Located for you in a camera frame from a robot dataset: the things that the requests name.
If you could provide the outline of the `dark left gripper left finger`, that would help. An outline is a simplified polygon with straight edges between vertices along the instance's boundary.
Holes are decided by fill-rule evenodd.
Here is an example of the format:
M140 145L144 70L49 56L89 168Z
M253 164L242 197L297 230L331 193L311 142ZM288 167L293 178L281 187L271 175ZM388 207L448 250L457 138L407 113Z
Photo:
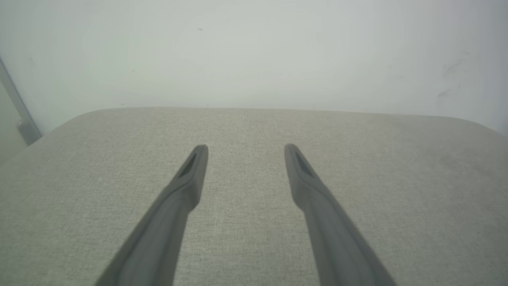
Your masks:
M197 145L105 268L98 286L171 286L189 213L201 199L208 148Z

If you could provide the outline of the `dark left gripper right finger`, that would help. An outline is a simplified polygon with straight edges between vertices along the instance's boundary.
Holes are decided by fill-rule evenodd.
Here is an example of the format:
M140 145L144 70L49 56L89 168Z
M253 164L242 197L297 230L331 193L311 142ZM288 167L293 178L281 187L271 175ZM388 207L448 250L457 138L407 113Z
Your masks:
M285 146L291 194L305 215L323 286L394 286L395 281L345 210L294 144Z

